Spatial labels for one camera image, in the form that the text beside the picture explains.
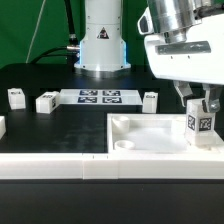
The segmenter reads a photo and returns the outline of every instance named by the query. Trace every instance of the white cube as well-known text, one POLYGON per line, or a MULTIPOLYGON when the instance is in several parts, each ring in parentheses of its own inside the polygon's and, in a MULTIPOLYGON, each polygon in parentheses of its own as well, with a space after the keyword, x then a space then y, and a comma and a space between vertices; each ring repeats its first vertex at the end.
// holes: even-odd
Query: white cube
POLYGON ((0 116, 0 139, 5 134, 5 118, 0 116))
POLYGON ((12 110, 26 108, 25 95, 22 89, 8 89, 8 98, 12 110))
POLYGON ((158 93, 145 92, 142 113, 155 114, 157 110, 158 93))
POLYGON ((59 92, 46 92, 36 99, 36 111, 37 113, 50 114, 59 106, 59 102, 59 92))
POLYGON ((215 113, 205 113, 202 100, 188 100, 185 138, 192 145, 214 144, 215 113))

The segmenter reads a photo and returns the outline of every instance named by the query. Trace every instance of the white tray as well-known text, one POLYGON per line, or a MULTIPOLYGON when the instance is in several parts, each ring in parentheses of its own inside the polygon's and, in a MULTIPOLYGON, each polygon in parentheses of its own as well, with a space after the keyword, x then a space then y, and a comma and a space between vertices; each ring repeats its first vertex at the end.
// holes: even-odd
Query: white tray
POLYGON ((137 154, 149 157, 151 154, 220 154, 224 153, 224 142, 214 133, 215 144, 196 147, 190 145, 184 134, 172 133, 171 124, 177 117, 185 115, 156 115, 156 114, 108 114, 108 152, 113 154, 137 154), (130 119, 128 133, 113 132, 112 118, 125 116, 130 119), (128 140, 135 144, 134 150, 115 149, 115 142, 128 140))

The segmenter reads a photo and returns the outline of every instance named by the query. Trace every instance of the white robot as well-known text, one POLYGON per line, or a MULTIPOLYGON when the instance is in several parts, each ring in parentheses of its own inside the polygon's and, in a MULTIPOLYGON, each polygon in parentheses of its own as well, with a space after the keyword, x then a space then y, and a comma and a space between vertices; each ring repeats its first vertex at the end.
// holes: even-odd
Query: white robot
POLYGON ((224 4, 211 0, 148 0, 138 21, 148 61, 157 78, 174 80, 186 106, 188 82, 203 84, 205 112, 219 110, 224 84, 224 4))
POLYGON ((76 73, 110 78, 131 67, 121 38, 122 9, 123 0, 85 0, 86 34, 74 65, 76 73))

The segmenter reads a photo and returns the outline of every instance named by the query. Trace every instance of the green wall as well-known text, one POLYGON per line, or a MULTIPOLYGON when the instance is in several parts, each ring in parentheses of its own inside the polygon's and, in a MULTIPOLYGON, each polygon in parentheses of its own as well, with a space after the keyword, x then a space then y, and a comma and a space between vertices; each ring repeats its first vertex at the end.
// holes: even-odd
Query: green wall
MULTIPOLYGON (((25 63, 42 0, 0 0, 0 68, 11 63, 25 63)), ((71 0, 76 33, 84 36, 84 0, 71 0)), ((146 0, 124 0, 123 39, 128 46, 128 62, 147 63, 143 37, 138 34, 137 20, 147 6, 146 0)), ((68 27, 63 0, 47 0, 30 59, 53 47, 68 44, 68 27)), ((65 58, 41 62, 66 63, 65 58)))

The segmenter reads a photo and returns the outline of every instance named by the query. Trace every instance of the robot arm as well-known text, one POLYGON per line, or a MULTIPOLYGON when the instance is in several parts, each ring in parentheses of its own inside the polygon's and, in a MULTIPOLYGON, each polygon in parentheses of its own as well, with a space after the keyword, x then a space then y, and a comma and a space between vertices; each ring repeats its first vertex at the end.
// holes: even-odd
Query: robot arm
POLYGON ((148 0, 148 6, 138 29, 146 35, 144 44, 153 74, 174 80, 183 106, 192 96, 189 82, 202 83, 206 91, 204 111, 217 112, 224 84, 224 4, 148 0))

